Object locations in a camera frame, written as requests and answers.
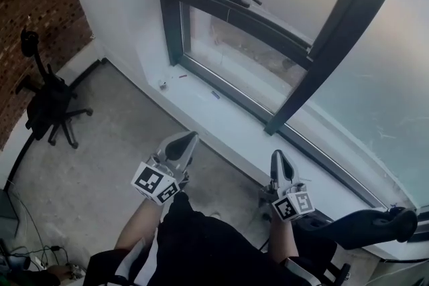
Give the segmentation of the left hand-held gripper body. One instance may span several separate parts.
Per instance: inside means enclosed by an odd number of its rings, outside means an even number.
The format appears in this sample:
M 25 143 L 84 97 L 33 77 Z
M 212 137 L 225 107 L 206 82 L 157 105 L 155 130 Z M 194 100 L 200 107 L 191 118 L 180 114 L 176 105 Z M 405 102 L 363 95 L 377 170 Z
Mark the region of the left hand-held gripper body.
M 153 154 L 141 162 L 131 185 L 146 199 L 161 206 L 182 191 L 189 182 L 192 157 L 173 160 L 165 154 Z

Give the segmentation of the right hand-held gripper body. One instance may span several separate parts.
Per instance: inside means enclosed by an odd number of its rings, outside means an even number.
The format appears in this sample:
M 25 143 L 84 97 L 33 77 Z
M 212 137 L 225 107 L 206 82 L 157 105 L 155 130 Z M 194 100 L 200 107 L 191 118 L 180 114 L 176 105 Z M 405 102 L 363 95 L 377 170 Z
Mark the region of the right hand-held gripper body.
M 285 180 L 285 184 L 273 180 L 259 190 L 259 209 L 264 220 L 271 221 L 276 214 L 281 221 L 293 221 L 315 211 L 306 184 L 300 177 Z

